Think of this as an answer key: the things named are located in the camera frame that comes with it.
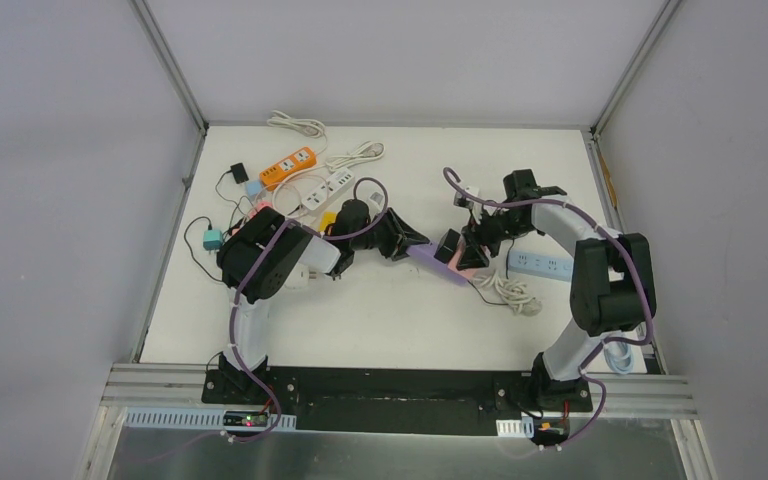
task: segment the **power strip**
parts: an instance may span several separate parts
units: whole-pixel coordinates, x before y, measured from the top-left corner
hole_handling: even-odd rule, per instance
[[[310,213],[315,213],[321,210],[335,198],[342,195],[342,193],[349,188],[355,181],[355,174],[348,168],[341,168],[332,173],[324,182],[321,182],[302,200],[302,206]]]
[[[572,280],[572,264],[571,258],[550,257],[521,250],[514,250],[508,256],[508,269],[512,272],[565,282]]]

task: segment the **white table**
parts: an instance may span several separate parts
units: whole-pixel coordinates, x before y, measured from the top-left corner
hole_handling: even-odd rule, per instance
[[[331,127],[325,156],[345,153],[366,140],[384,142],[386,156],[353,168],[357,176],[381,180],[390,205],[413,228],[437,241],[448,228],[460,230],[468,214],[452,205],[453,190],[442,169],[451,166],[481,196],[504,198],[502,177],[531,168],[538,184],[558,185],[597,220],[604,221],[585,145],[578,131]],[[256,178],[265,167],[321,140],[269,127],[211,127],[163,279],[142,352],[143,363],[206,362],[228,343],[227,289],[208,279],[190,259],[184,227],[207,215],[224,228],[232,205],[214,185],[229,166],[242,162]],[[299,182],[306,193],[314,182]],[[363,187],[371,192],[370,184]],[[244,193],[228,175],[220,191]],[[295,202],[282,192],[278,208]],[[341,200],[331,210],[339,210]],[[190,230],[190,243],[207,268],[219,274],[215,257],[201,247],[205,224]],[[504,268],[504,248],[494,259]],[[530,234],[514,247],[554,256],[566,253],[551,239]],[[570,319],[569,283],[523,276],[543,302],[535,317],[508,307],[485,305],[470,286],[456,286],[410,259],[390,262],[377,250],[355,254],[339,281],[318,278],[303,291],[279,292],[269,324],[272,365],[449,370],[529,369]],[[492,293],[488,299],[497,300]],[[644,372],[635,348],[636,371]],[[602,357],[591,371],[609,371]]]

